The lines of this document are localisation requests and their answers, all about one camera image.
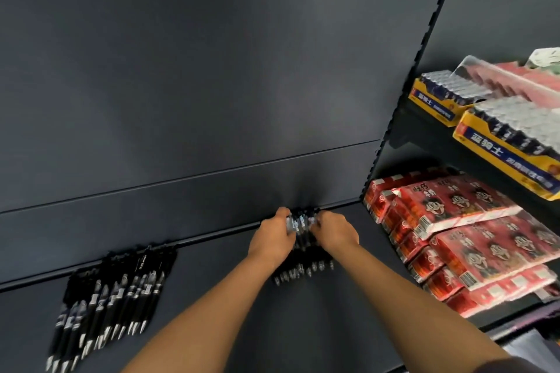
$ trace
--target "pile of pens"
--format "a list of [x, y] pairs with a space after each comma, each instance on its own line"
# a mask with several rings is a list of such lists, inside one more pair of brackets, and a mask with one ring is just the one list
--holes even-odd
[[72, 274], [49, 347], [46, 371], [66, 373], [92, 351], [143, 333], [176, 258], [172, 247], [106, 257]]
[[286, 218], [286, 227], [296, 234], [296, 242], [286, 260], [272, 274], [271, 279], [277, 286], [305, 275], [312, 277], [313, 273], [326, 270], [327, 265], [334, 269], [332, 256], [319, 246], [310, 230], [317, 221], [317, 213], [318, 209], [292, 210]]

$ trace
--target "gray wall panel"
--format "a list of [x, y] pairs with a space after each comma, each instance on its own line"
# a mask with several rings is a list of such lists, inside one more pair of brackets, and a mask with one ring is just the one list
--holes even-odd
[[[409, 277], [379, 225], [361, 204], [340, 208], [360, 242]], [[246, 255], [252, 231], [179, 250], [177, 262], [146, 334], [95, 352], [81, 373], [117, 373], [178, 313], [202, 296]], [[8, 373], [44, 371], [66, 279], [0, 293], [0, 360]], [[234, 346], [228, 371], [374, 372], [401, 364], [365, 297], [337, 266], [311, 280], [276, 288], [267, 282]]]
[[358, 198], [379, 142], [0, 214], [0, 282]]
[[445, 0], [419, 72], [455, 68], [466, 55], [524, 60], [558, 45], [560, 0]]
[[381, 138], [437, 0], [0, 0], [0, 211]]

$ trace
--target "black pen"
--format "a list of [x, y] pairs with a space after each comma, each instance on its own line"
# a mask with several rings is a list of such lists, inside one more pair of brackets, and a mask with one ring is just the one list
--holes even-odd
[[49, 371], [50, 367], [53, 365], [54, 355], [57, 353], [58, 346], [60, 344], [60, 338], [62, 337], [62, 331], [64, 330], [64, 324], [66, 323], [66, 317], [68, 316], [68, 307], [66, 304], [62, 305], [60, 309], [60, 314], [58, 315], [57, 323], [54, 326], [54, 335], [52, 336], [52, 341], [49, 347], [49, 357], [46, 359], [46, 369]]
[[52, 361], [52, 373], [56, 373], [58, 369], [58, 364], [60, 363], [60, 359], [62, 355], [66, 352], [66, 347], [68, 346], [68, 341], [70, 339], [70, 334], [72, 333], [72, 326], [74, 325], [74, 318], [78, 313], [78, 302], [75, 302], [70, 312], [68, 313], [68, 317], [66, 318], [66, 323], [64, 324], [64, 329], [62, 330], [62, 336], [60, 337], [60, 343], [57, 348], [57, 352], [53, 357]]
[[150, 296], [150, 299], [148, 300], [147, 307], [146, 307], [146, 314], [144, 316], [142, 325], [140, 326], [140, 333], [144, 332], [144, 329], [146, 328], [146, 326], [148, 326], [148, 323], [152, 320], [153, 314], [156, 312], [156, 306], [158, 306], [157, 303], [160, 299], [161, 288], [164, 285], [164, 281], [165, 281], [165, 272], [162, 271], [160, 274], [160, 278], [156, 282], [156, 286], [154, 286], [153, 288], [153, 292]]
[[132, 316], [132, 335], [135, 335], [138, 331], [140, 324], [144, 320], [144, 313], [146, 312], [146, 302], [150, 298], [152, 294], [153, 287], [156, 284], [156, 278], [158, 277], [158, 273], [156, 271], [152, 271], [146, 280], [146, 285], [140, 294], [140, 298], [138, 299], [138, 305], [136, 307], [136, 311]]
[[94, 344], [95, 339], [99, 335], [99, 330], [101, 329], [101, 322], [103, 319], [103, 310], [105, 309], [105, 302], [109, 297], [108, 290], [108, 286], [104, 285], [101, 292], [101, 297], [99, 298], [99, 302], [97, 303], [97, 307], [95, 308], [94, 317], [91, 320], [90, 329], [87, 332], [86, 344], [83, 346], [82, 359], [84, 359], [84, 357], [87, 357], [91, 352], [91, 347]]
[[127, 294], [122, 301], [122, 307], [120, 308], [119, 318], [116, 321], [115, 328], [113, 329], [113, 334], [111, 336], [111, 340], [118, 338], [121, 339], [123, 336], [123, 329], [125, 329], [124, 321], [127, 317], [127, 313], [130, 311], [130, 305], [132, 303], [132, 299], [134, 297], [134, 293], [136, 292], [136, 287], [140, 278], [135, 276], [132, 279], [132, 283], [128, 287]]
[[122, 279], [120, 280], [119, 290], [117, 291], [113, 300], [109, 301], [111, 307], [109, 309], [109, 305], [108, 305], [108, 311], [106, 314], [108, 320], [106, 322], [105, 331], [103, 332], [102, 348], [107, 344], [109, 338], [112, 338], [114, 334], [114, 328], [116, 327], [116, 322], [119, 319], [119, 313], [123, 305], [122, 303], [124, 298], [124, 292], [127, 290], [127, 285], [128, 285], [128, 275], [124, 274], [122, 276]]
[[102, 290], [102, 281], [97, 280], [95, 282], [94, 293], [91, 294], [90, 303], [87, 305], [87, 313], [85, 318], [82, 320], [82, 330], [80, 334], [80, 348], [83, 348], [84, 343], [86, 342], [86, 335], [88, 334], [88, 330], [91, 326], [91, 320], [94, 317], [95, 308], [97, 308], [97, 300], [99, 299], [99, 293]]
[[99, 329], [99, 336], [95, 341], [97, 349], [101, 349], [105, 346], [105, 337], [108, 334], [108, 329], [111, 328], [111, 323], [113, 317], [115, 316], [115, 298], [119, 293], [119, 283], [115, 282], [113, 284], [113, 289], [111, 290], [111, 296], [108, 299], [107, 307], [105, 308], [105, 316], [103, 317], [103, 323], [101, 329]]
[[87, 312], [87, 306], [86, 301], [80, 302], [80, 305], [78, 306], [78, 312], [74, 318], [74, 324], [72, 325], [72, 331], [70, 332], [70, 337], [68, 338], [66, 351], [61, 358], [62, 366], [60, 367], [60, 373], [66, 373], [68, 366], [72, 366], [72, 364], [74, 364], [74, 357], [79, 352], [80, 326], [82, 325], [83, 316]]
[[140, 279], [140, 284], [138, 285], [138, 288], [136, 289], [136, 292], [134, 293], [134, 296], [132, 298], [132, 304], [130, 306], [130, 312], [128, 314], [128, 318], [126, 322], [126, 324], [128, 324], [128, 330], [127, 330], [128, 335], [132, 334], [132, 327], [134, 326], [134, 322], [132, 319], [134, 317], [134, 313], [136, 312], [136, 309], [138, 308], [140, 294], [145, 289], [147, 280], [148, 280], [148, 275], [142, 276], [142, 278]]

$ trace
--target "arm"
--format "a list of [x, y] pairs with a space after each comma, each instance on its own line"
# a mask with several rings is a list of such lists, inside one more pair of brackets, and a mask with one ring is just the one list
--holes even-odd
[[411, 373], [472, 373], [509, 354], [447, 305], [360, 246], [344, 216], [319, 213], [319, 243], [364, 291]]
[[287, 208], [264, 220], [247, 257], [219, 284], [163, 328], [122, 373], [215, 373], [226, 366], [243, 320], [260, 288], [293, 248]]

